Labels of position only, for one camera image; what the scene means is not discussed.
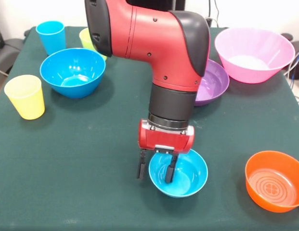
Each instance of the plastic bowl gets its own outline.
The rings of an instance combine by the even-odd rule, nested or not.
[[[181,198],[191,196],[205,185],[208,168],[204,159],[194,150],[179,154],[173,182],[165,183],[165,174],[170,164],[170,154],[156,153],[149,163],[149,176],[153,184],[164,194]]]
[[[228,88],[230,78],[224,68],[208,60],[205,75],[198,87],[195,106],[203,106],[220,97]]]
[[[90,95],[101,82],[105,60],[94,51],[71,48],[47,57],[40,66],[40,75],[58,93],[68,98]]]
[[[286,38],[264,29],[226,29],[217,35],[215,47],[229,76],[243,83],[262,83],[295,57]]]
[[[246,164],[246,187],[260,207],[290,211],[299,206],[299,161],[277,151],[256,153]]]
[[[96,49],[95,49],[95,47],[92,44],[91,36],[90,36],[90,31],[89,31],[88,27],[85,28],[85,29],[83,29],[83,30],[81,30],[81,32],[79,33],[78,36],[79,36],[79,38],[81,40],[83,48],[86,48],[86,49],[89,49],[89,50],[97,52]],[[107,59],[107,57],[105,55],[102,55],[102,57],[104,58],[104,60]]]

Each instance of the blue cup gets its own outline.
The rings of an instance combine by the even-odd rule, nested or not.
[[[66,49],[65,26],[61,22],[48,21],[36,27],[48,55]]]

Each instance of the pink bowl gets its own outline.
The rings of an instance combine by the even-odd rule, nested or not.
[[[256,28],[228,28],[215,47],[225,71],[243,83],[262,83],[290,64],[293,45],[282,35]]]

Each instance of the purple bowl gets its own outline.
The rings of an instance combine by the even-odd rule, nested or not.
[[[208,59],[205,75],[199,85],[195,106],[203,106],[220,97],[228,88],[230,78],[224,68]]]

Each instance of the wall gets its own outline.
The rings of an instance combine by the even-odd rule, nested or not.
[[[299,40],[299,0],[216,0],[220,27],[250,26],[290,33]],[[186,0],[186,11],[208,16],[208,0]],[[211,17],[216,17],[211,0]]]
[[[214,1],[211,1],[211,16],[215,17]],[[216,2],[220,10],[220,27],[261,27],[291,33],[299,40],[299,0]],[[186,10],[207,16],[208,0],[186,0]],[[25,30],[54,19],[67,26],[86,26],[84,0],[0,0],[0,29],[5,39],[23,38]]]

